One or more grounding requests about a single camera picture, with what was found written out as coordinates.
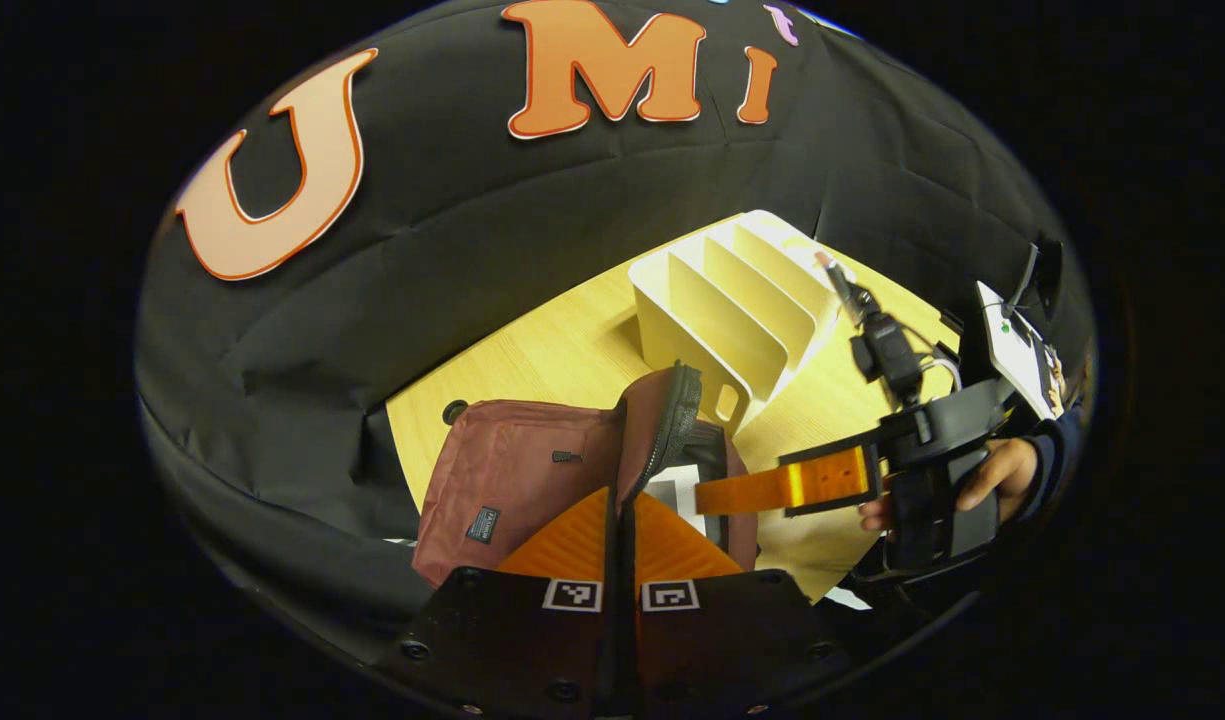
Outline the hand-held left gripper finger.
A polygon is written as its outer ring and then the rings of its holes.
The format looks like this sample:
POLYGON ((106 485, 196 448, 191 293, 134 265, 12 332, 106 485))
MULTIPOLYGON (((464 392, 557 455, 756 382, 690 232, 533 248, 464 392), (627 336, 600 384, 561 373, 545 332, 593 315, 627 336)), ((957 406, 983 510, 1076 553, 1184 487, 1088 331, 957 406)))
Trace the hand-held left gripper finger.
POLYGON ((786 571, 744 571, 657 497, 631 506, 630 680, 639 719, 782 719, 853 669, 786 571))
POLYGON ((457 719, 592 719, 615 684, 608 489, 497 568, 461 566, 394 643, 394 680, 457 719))

